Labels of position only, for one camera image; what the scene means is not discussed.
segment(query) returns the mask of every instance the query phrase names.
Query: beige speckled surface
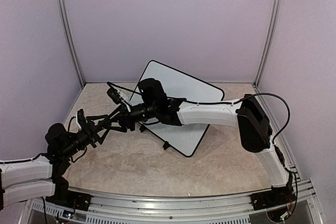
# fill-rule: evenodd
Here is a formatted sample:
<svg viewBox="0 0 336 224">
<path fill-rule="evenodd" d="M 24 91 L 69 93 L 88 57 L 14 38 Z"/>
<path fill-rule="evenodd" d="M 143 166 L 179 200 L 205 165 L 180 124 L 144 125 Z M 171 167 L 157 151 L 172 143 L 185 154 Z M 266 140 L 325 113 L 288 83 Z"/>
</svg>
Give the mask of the beige speckled surface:
<svg viewBox="0 0 336 224">
<path fill-rule="evenodd" d="M 134 83 L 123 83 L 134 88 Z M 247 84 L 216 84 L 225 100 L 254 93 Z M 87 84 L 70 116 L 83 108 L 86 115 L 110 113 L 116 105 L 106 84 Z M 270 187 L 254 154 L 245 151 L 238 129 L 212 125 L 196 153 L 186 158 L 148 132 L 111 132 L 104 144 L 91 146 L 65 174 L 70 186 L 109 193 L 145 196 L 205 196 L 242 193 Z"/>
</svg>

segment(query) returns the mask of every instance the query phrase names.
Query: purple wall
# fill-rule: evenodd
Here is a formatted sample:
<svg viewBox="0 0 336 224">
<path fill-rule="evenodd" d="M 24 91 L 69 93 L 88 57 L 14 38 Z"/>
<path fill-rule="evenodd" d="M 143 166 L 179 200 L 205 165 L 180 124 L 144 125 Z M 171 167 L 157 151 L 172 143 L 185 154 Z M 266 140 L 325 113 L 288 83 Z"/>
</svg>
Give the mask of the purple wall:
<svg viewBox="0 0 336 224">
<path fill-rule="evenodd" d="M 66 0 L 87 81 L 135 81 L 156 59 L 208 81 L 253 82 L 273 0 Z"/>
<path fill-rule="evenodd" d="M 0 159 L 46 151 L 80 91 L 56 0 L 0 0 Z M 0 212 L 13 224 L 17 206 Z"/>
<path fill-rule="evenodd" d="M 336 0 L 282 0 L 260 89 L 288 101 L 286 140 L 330 223 L 336 220 L 335 85 Z M 284 106 L 274 100 L 269 105 L 282 124 Z"/>
</svg>

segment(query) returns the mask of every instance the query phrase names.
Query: enclosure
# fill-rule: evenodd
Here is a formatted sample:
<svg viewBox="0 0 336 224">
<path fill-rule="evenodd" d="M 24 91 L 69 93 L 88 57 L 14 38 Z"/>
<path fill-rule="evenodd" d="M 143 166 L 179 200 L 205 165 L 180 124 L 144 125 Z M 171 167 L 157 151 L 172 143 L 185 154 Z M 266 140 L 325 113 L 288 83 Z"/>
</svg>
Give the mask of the enclosure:
<svg viewBox="0 0 336 224">
<path fill-rule="evenodd" d="M 336 0 L 0 4 L 1 160 L 45 152 L 49 127 L 67 126 L 79 109 L 111 112 L 106 82 L 134 90 L 149 62 L 159 62 L 222 90 L 224 100 L 261 92 L 283 97 L 291 118 L 277 144 L 298 182 L 296 215 L 286 223 L 336 222 Z M 285 106 L 272 97 L 257 100 L 278 132 Z M 89 147 L 65 174 L 73 190 L 94 196 L 72 222 L 271 223 L 249 199 L 270 188 L 269 177 L 241 147 L 238 129 L 211 125 L 186 155 L 162 145 L 137 126 Z M 12 204 L 0 222 L 44 223 L 42 206 L 39 199 Z M 63 208 L 47 203 L 46 210 L 54 223 Z"/>
</svg>

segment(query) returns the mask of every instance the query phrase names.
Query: black rounded edge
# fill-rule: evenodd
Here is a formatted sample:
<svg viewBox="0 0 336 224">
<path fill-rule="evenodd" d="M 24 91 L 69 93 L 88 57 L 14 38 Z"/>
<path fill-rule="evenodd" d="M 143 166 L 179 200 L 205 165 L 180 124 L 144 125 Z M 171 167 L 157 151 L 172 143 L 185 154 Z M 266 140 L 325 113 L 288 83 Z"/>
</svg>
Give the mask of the black rounded edge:
<svg viewBox="0 0 336 224">
<path fill-rule="evenodd" d="M 186 76 L 189 76 L 189 77 L 194 78 L 194 79 L 196 79 L 196 80 L 198 80 L 198 81 L 201 81 L 201 82 L 203 82 L 203 83 L 205 83 L 205 84 L 208 84 L 209 86 L 212 86 L 212 87 L 214 87 L 214 88 L 216 88 L 216 89 L 221 90 L 221 92 L 222 92 L 222 94 L 223 94 L 223 96 L 222 96 L 222 98 L 221 98 L 221 101 L 224 100 L 225 92 L 224 92 L 223 89 L 221 89 L 221 88 L 219 88 L 219 87 L 216 87 L 215 85 L 213 85 L 213 84 L 211 84 L 211 83 L 208 83 L 208 82 L 206 82 L 206 81 L 203 81 L 203 80 L 201 80 L 201 79 L 199 79 L 199 78 L 197 78 L 197 77 L 194 77 L 194 76 L 192 76 L 192 75 L 190 75 L 190 74 L 188 74 L 188 73 L 182 72 L 182 71 L 180 71 L 180 70 L 178 70 L 178 69 L 176 69 L 176 68 L 173 68 L 173 67 L 170 67 L 170 66 L 168 66 L 168 65 L 166 65 L 166 64 L 163 64 L 163 63 L 161 63 L 161 62 L 159 62 L 159 61 L 157 61 L 157 60 L 150 60 L 150 61 L 147 63 L 145 69 L 143 70 L 143 72 L 142 72 L 142 74 L 141 74 L 141 77 L 140 77 L 139 80 L 138 80 L 138 83 L 141 81 L 141 79 L 142 79 L 144 73 L 146 72 L 147 67 L 149 66 L 149 64 L 150 64 L 151 62 L 156 62 L 156 63 L 158 63 L 158 64 L 164 65 L 165 67 L 171 68 L 171 69 L 173 69 L 173 70 L 175 70 L 175 71 L 177 71 L 177 72 L 180 72 L 180 73 L 182 73 L 182 74 L 185 74 Z M 172 145 L 171 145 L 170 147 L 173 148 L 174 150 L 176 150 L 177 152 L 179 152 L 180 154 L 182 154 L 182 155 L 185 156 L 185 157 L 192 157 L 192 156 L 195 154 L 195 152 L 196 152 L 196 150 L 197 150 L 199 144 L 201 143 L 202 139 L 204 138 L 205 133 L 208 131 L 209 126 L 210 126 L 210 124 L 208 124 L 207 127 L 205 128 L 205 131 L 204 131 L 203 135 L 201 136 L 200 141 L 198 142 L 198 144 L 196 145 L 196 147 L 195 147 L 195 149 L 194 149 L 194 152 L 193 152 L 190 156 L 187 156 L 187 155 L 185 155 L 184 153 L 180 152 L 178 149 L 176 149 L 176 148 L 175 148 L 174 146 L 172 146 Z M 163 142 L 166 142 L 164 139 L 162 139 L 161 137 L 159 137 L 158 135 L 156 135 L 154 132 L 152 132 L 148 127 L 146 127 L 146 128 L 147 128 L 147 130 L 148 130 L 149 132 L 151 132 L 154 136 L 156 136 L 157 138 L 159 138 L 159 139 L 162 140 Z"/>
<path fill-rule="evenodd" d="M 2 170 L 0 169 L 0 210 L 4 209 L 4 193 L 5 193 L 5 190 L 2 188 L 1 173 Z"/>
</svg>

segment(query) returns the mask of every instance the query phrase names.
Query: aluminum frame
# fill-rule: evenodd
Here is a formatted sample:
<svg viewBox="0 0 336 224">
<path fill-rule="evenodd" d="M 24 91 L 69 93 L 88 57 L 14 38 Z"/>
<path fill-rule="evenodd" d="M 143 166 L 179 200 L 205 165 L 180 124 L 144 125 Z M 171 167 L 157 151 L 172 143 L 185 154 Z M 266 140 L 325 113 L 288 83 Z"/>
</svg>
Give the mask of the aluminum frame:
<svg viewBox="0 0 336 224">
<path fill-rule="evenodd" d="M 281 4 L 281 0 L 274 0 L 273 2 L 273 8 L 272 8 L 272 13 L 271 13 L 270 23 L 268 26 L 266 41 L 265 41 L 265 45 L 263 48 L 263 53 L 262 53 L 260 65 L 257 71 L 256 79 L 254 81 L 254 85 L 256 87 L 259 87 L 262 75 L 264 74 L 264 71 L 265 71 L 266 62 L 269 56 L 269 51 L 271 48 L 271 44 L 272 44 L 272 40 L 274 37 L 274 32 L 275 32 L 275 28 L 277 24 L 280 4 Z"/>
<path fill-rule="evenodd" d="M 88 212 L 76 211 L 80 223 L 104 223 L 106 220 L 122 220 L 130 223 L 188 222 L 194 224 L 246 218 L 250 214 L 265 211 L 253 210 L 250 195 L 255 191 L 225 196 L 169 198 L 120 195 L 79 188 L 71 188 L 71 190 L 89 193 L 93 196 Z M 299 182 L 298 191 L 298 201 L 307 200 L 314 223 L 322 224 L 320 207 L 311 181 Z M 42 212 L 42 200 L 28 201 L 23 216 L 29 216 L 31 209 Z M 53 215 L 63 209 L 47 202 L 48 214 Z M 22 218 L 19 224 L 26 224 L 26 222 Z"/>
<path fill-rule="evenodd" d="M 84 79 L 84 75 L 82 73 L 82 69 L 81 69 L 81 66 L 80 66 L 80 63 L 79 63 L 79 59 L 77 57 L 75 46 L 73 44 L 74 40 L 72 38 L 72 34 L 71 34 L 71 30 L 70 30 L 70 25 L 69 25 L 69 20 L 68 20 L 68 16 L 67 16 L 67 9 L 66 9 L 66 5 L 65 5 L 65 0 L 57 0 L 57 4 L 58 4 L 59 13 L 60 13 L 61 21 L 62 21 L 62 26 L 63 26 L 63 29 L 64 29 L 64 35 L 65 35 L 66 42 L 68 44 L 69 51 L 70 51 L 71 61 L 72 61 L 73 67 L 75 68 L 75 72 L 76 72 L 78 82 L 79 82 L 81 88 L 83 89 L 86 82 L 85 82 L 85 79 Z"/>
</svg>

